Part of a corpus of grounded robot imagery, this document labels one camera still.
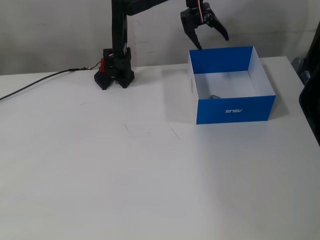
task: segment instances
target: robotic arm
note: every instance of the robotic arm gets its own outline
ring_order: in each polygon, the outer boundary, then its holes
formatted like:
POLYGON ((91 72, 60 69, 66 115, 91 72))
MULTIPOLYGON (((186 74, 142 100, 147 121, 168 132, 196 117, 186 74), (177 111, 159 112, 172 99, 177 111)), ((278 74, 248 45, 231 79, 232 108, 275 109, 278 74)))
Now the robotic arm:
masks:
MULTIPOLYGON (((106 90, 113 81, 117 81, 123 88, 127 88, 135 78, 131 70, 131 50, 127 47, 128 24, 127 16, 146 11, 168 0, 112 0, 112 46, 103 50, 101 67, 94 75, 95 82, 106 90)), ((211 10, 209 3, 203 0, 186 0, 187 10, 180 13, 184 32, 202 50, 195 29, 207 24, 215 28, 229 40, 226 29, 211 10)))

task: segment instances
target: cardboard box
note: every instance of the cardboard box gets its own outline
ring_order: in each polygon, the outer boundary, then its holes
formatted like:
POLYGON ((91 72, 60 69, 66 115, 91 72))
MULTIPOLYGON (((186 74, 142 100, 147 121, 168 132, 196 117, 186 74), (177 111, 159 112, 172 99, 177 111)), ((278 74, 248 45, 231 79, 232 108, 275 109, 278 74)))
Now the cardboard box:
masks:
POLYGON ((190 50, 188 65, 196 124, 268 120, 276 95, 254 47, 190 50))

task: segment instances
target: small gray object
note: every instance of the small gray object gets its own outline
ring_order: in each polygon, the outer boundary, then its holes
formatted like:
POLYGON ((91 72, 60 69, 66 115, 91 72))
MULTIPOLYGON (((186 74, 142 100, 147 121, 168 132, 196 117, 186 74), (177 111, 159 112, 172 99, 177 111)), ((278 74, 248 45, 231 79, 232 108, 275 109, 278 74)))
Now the small gray object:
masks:
POLYGON ((216 96, 216 95, 210 95, 210 96, 208 97, 208 99, 221 99, 221 97, 216 96))

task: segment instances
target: table surface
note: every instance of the table surface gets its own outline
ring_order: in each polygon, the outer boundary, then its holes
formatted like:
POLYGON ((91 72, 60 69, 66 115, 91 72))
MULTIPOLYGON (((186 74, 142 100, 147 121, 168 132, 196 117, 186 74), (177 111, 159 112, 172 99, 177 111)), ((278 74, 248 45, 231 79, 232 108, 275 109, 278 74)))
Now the table surface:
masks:
MULTIPOLYGON (((0 103, 0 239, 318 240, 320 147, 285 57, 270 120, 194 125, 187 65, 67 73, 0 103)), ((0 77, 0 96, 48 73, 0 77)))

